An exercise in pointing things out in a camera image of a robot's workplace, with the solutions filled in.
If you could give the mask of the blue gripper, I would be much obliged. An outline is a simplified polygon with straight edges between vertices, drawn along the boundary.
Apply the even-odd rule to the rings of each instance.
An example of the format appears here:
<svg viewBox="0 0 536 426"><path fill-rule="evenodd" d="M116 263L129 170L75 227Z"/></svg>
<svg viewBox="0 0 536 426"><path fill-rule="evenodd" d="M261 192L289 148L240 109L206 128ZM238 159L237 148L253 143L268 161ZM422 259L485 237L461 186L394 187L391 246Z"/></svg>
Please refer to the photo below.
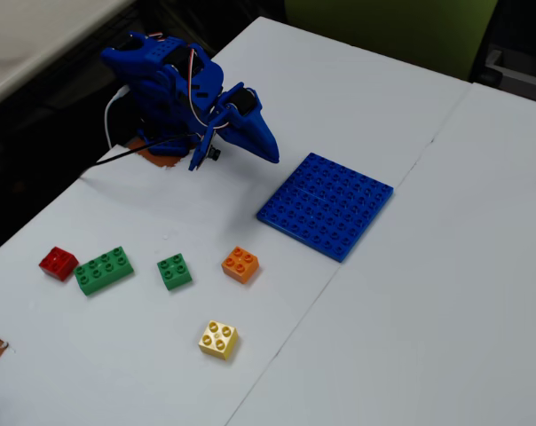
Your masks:
<svg viewBox="0 0 536 426"><path fill-rule="evenodd" d="M215 98L212 107L212 127L221 131L220 137L271 163L280 161L276 138L262 118L261 103L256 92L238 83Z"/></svg>

